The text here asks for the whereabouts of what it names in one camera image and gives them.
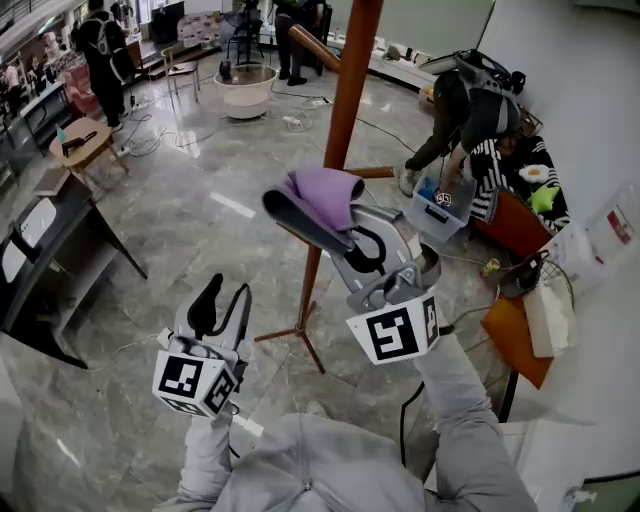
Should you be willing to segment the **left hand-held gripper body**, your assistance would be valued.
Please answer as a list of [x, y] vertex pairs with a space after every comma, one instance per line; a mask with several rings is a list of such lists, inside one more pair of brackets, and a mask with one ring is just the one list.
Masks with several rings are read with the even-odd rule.
[[172, 410], [216, 418], [237, 392], [247, 362], [237, 351], [177, 336], [165, 328], [158, 351], [152, 393]]

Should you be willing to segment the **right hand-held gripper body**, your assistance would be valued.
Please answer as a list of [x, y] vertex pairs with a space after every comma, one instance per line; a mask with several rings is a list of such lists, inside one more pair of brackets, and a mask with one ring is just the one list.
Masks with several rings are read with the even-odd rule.
[[376, 365], [426, 354], [439, 337], [439, 255], [404, 219], [360, 219], [352, 235], [332, 261], [350, 291], [354, 337]]

